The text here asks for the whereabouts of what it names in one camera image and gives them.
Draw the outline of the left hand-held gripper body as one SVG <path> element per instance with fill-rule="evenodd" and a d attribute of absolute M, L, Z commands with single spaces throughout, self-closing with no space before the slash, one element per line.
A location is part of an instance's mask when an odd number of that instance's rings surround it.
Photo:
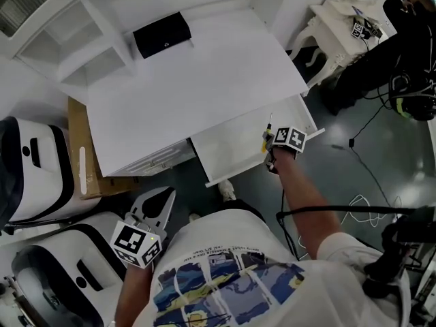
<path fill-rule="evenodd" d="M 127 213 L 124 220 L 117 222 L 110 246 L 120 260 L 146 268 L 164 249 L 167 223 L 167 213 L 155 218 Z"/>

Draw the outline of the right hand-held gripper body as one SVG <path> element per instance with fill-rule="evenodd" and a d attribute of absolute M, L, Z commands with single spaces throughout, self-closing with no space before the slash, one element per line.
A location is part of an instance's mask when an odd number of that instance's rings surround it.
<path fill-rule="evenodd" d="M 266 142 L 266 168 L 269 173 L 278 174 L 275 167 L 275 156 L 273 149 L 279 148 L 287 151 L 291 156 L 296 159 L 298 154 L 303 153 L 307 140 L 307 134 L 295 127 L 279 127 L 275 135 L 272 147 L 268 147 Z"/>

